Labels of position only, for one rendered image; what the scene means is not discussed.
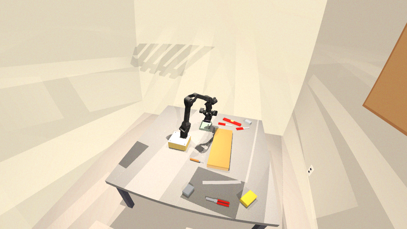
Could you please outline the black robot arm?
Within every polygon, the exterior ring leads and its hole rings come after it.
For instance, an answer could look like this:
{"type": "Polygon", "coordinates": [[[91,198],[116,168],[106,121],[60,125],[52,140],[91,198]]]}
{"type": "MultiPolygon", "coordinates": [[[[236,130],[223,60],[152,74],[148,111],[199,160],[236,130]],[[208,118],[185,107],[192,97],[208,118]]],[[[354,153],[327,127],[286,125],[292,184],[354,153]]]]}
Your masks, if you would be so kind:
{"type": "Polygon", "coordinates": [[[179,127],[180,138],[182,138],[182,139],[187,139],[188,132],[191,127],[191,123],[189,122],[190,109],[197,98],[207,101],[205,103],[206,108],[212,108],[212,105],[217,103],[217,99],[215,97],[212,98],[212,97],[209,97],[208,95],[201,95],[198,93],[192,93],[184,98],[184,105],[185,105],[184,121],[182,122],[182,125],[179,127]],[[194,97],[194,98],[192,99],[192,97],[194,97]]]}

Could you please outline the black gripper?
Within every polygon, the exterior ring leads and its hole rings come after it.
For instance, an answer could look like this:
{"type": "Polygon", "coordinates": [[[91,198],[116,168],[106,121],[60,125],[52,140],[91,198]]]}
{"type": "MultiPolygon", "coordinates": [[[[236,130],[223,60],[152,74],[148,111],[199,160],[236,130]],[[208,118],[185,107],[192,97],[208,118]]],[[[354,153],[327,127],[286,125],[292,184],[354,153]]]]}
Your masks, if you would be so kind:
{"type": "Polygon", "coordinates": [[[205,116],[207,115],[207,113],[211,113],[210,118],[211,118],[211,116],[217,116],[218,111],[216,111],[216,110],[211,111],[211,110],[212,110],[212,108],[205,107],[205,110],[204,110],[204,108],[200,108],[199,112],[203,113],[205,116]]]}

